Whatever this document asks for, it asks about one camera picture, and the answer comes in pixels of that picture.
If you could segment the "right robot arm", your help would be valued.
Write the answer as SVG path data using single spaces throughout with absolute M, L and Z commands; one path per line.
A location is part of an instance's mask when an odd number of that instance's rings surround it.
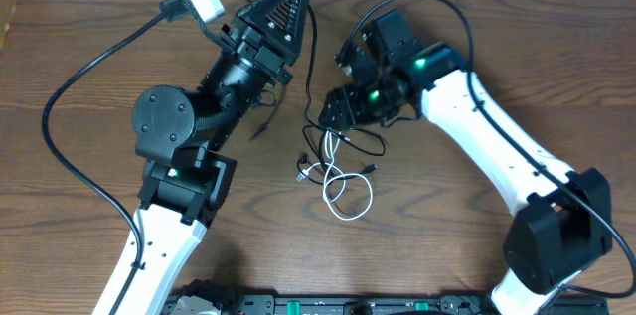
M 514 220 L 508 264 L 490 298 L 501 314 L 536 314 L 612 249 L 610 187 L 596 169 L 578 173 L 535 142 L 444 42 L 425 45 L 392 10 L 346 43 L 335 61 L 352 83 L 327 94 L 322 127 L 345 131 L 396 117 L 409 103 L 446 132 L 493 183 Z

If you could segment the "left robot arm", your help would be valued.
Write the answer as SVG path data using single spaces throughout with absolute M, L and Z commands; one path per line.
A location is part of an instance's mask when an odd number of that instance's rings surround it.
M 156 85 L 133 108 L 146 161 L 136 231 L 94 311 L 157 314 L 227 197 L 236 161 L 220 150 L 268 85 L 287 84 L 301 52 L 309 0 L 254 0 L 210 39 L 221 53 L 200 85 Z

